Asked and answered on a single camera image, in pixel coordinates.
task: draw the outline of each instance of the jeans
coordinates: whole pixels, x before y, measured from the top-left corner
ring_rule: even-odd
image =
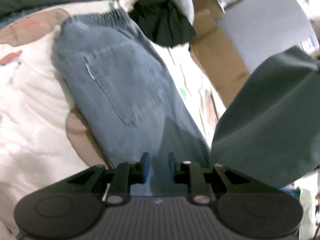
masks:
[[[52,62],[114,167],[150,154],[148,182],[132,195],[186,192],[171,181],[170,152],[208,167],[208,146],[166,65],[124,10],[65,20]]]

